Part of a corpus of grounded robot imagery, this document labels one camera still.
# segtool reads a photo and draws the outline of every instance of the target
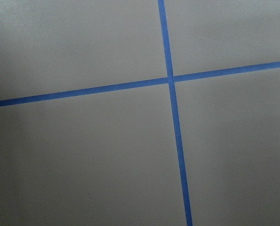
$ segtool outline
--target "blue tape strip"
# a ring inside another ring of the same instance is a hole
[[[81,95],[88,95],[94,93],[102,93],[102,92],[110,92],[115,90],[122,90],[122,89],[131,89],[137,87],[144,87],[144,86],[153,86],[159,84],[166,84],[167,78],[160,78],[160,79],[151,79],[151,80],[144,80],[144,81],[134,81],[116,85],[109,85],[109,86],[101,86],[101,87],[94,87],[88,89],[78,89],[72,91],[65,91],[59,93],[50,93],[50,94],[43,94],[31,97],[21,97],[15,99],[8,99],[8,100],[0,100],[0,107],[1,106],[8,106],[8,105],[18,105],[36,101],[43,101],[43,100],[52,100],[52,99],[59,99],[65,97],[75,97]]]
[[[210,72],[200,72],[200,73],[193,73],[193,74],[178,75],[178,76],[174,76],[173,80],[174,80],[174,82],[188,81],[188,80],[217,77],[217,76],[229,75],[229,74],[261,71],[261,70],[267,70],[267,69],[273,69],[273,68],[279,68],[279,67],[280,67],[280,61],[273,62],[273,63],[267,63],[267,64],[261,64],[261,65],[250,65],[250,66],[244,66],[244,67],[228,68],[228,69],[222,69],[222,70],[216,70],[216,71],[210,71]]]
[[[172,64],[172,56],[170,52],[164,0],[158,0],[158,4],[159,4],[159,13],[160,13],[160,21],[161,21],[161,29],[162,29],[162,37],[163,37],[165,62],[166,62],[166,69],[167,69],[168,86],[169,86],[170,100],[172,105],[173,126],[174,126],[174,133],[175,133],[177,152],[178,152],[186,223],[187,226],[192,226],[190,200],[189,200],[186,168],[185,168],[185,161],[184,161],[177,96],[176,96],[176,90],[173,81],[173,64]]]

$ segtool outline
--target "blue tape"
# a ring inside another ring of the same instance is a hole
[[[144,80],[144,81],[134,81],[116,85],[109,85],[109,86],[101,86],[101,87],[94,87],[88,89],[78,89],[72,91],[65,91],[59,93],[50,93],[50,94],[43,94],[31,97],[21,97],[15,99],[8,99],[8,100],[0,100],[0,107],[8,106],[8,105],[18,105],[36,101],[43,101],[43,100],[52,100],[52,99],[59,99],[65,97],[75,97],[75,96],[82,96],[94,93],[103,93],[103,92],[110,92],[115,90],[122,90],[122,89],[131,89],[137,87],[144,87],[144,86],[153,86],[159,84],[166,84],[167,78],[160,78],[160,79],[151,79],[151,80]]]
[[[177,96],[176,96],[176,90],[173,81],[173,64],[172,64],[172,56],[170,52],[164,0],[158,0],[158,5],[159,5],[162,37],[163,37],[163,47],[164,47],[164,54],[165,54],[169,94],[170,94],[170,100],[172,105],[173,126],[174,126],[174,133],[175,133],[177,152],[178,152],[178,161],[179,161],[179,168],[180,168],[180,177],[181,177],[186,223],[187,226],[192,226],[190,200],[189,200],[186,168],[185,168],[185,161],[184,161]]]
[[[210,71],[210,72],[200,72],[200,73],[193,73],[193,74],[178,75],[178,76],[174,76],[173,80],[174,80],[174,82],[189,81],[189,80],[194,80],[194,79],[211,78],[211,77],[217,77],[217,76],[223,76],[223,75],[229,75],[229,74],[254,72],[254,71],[261,71],[261,70],[267,70],[267,69],[273,69],[273,68],[280,68],[280,61],[273,62],[273,63],[267,63],[267,64],[261,64],[261,65],[250,65],[250,66],[244,66],[244,67],[228,68],[228,69],[222,69],[222,70],[216,70],[216,71]]]

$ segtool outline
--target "gray tile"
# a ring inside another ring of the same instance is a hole
[[[280,61],[280,1],[165,0],[175,75]]]
[[[160,77],[157,1],[0,0],[0,100]]]
[[[186,225],[168,87],[0,107],[0,225]]]
[[[176,90],[194,226],[280,226],[280,69]]]

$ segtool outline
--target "gray surface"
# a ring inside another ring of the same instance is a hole
[[[157,1],[0,0],[0,99],[160,77]]]
[[[280,226],[280,69],[176,90],[194,226]]]
[[[168,87],[1,107],[1,225],[186,225]]]
[[[174,75],[280,61],[279,0],[165,0]]]

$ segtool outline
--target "blue line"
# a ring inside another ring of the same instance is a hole
[[[182,185],[182,192],[183,192],[186,223],[187,226],[192,226],[190,200],[189,200],[186,168],[185,168],[185,161],[184,161],[177,96],[176,96],[176,90],[173,81],[173,64],[172,64],[172,56],[170,52],[164,0],[158,0],[158,5],[159,5],[162,37],[163,37],[169,94],[170,94],[170,100],[172,105],[173,126],[174,126],[174,133],[175,133],[177,152],[178,152],[178,161],[179,161],[179,168],[180,168],[180,177],[181,177],[181,185]]]
[[[88,89],[78,89],[78,90],[65,91],[59,93],[43,94],[43,95],[37,95],[31,97],[21,97],[15,99],[0,100],[0,107],[8,106],[8,105],[18,105],[18,104],[24,104],[24,103],[30,103],[36,101],[43,101],[43,100],[59,99],[65,97],[75,97],[75,96],[88,95],[94,93],[110,92],[110,91],[122,90],[122,89],[153,86],[153,85],[166,84],[166,83],[167,83],[167,78],[159,78],[159,79],[134,81],[134,82],[128,82],[128,83],[122,83],[116,85],[109,85],[109,86],[94,87]]]
[[[211,78],[211,77],[217,77],[217,76],[229,75],[229,74],[261,71],[261,70],[267,70],[267,69],[273,69],[273,68],[280,68],[280,61],[273,62],[273,63],[267,63],[267,64],[261,64],[261,65],[250,65],[250,66],[244,66],[244,67],[228,68],[228,69],[222,69],[222,70],[216,70],[216,71],[210,71],[210,72],[200,72],[200,73],[193,73],[193,74],[178,75],[178,76],[174,76],[173,80],[174,80],[174,82],[188,81],[188,80]]]

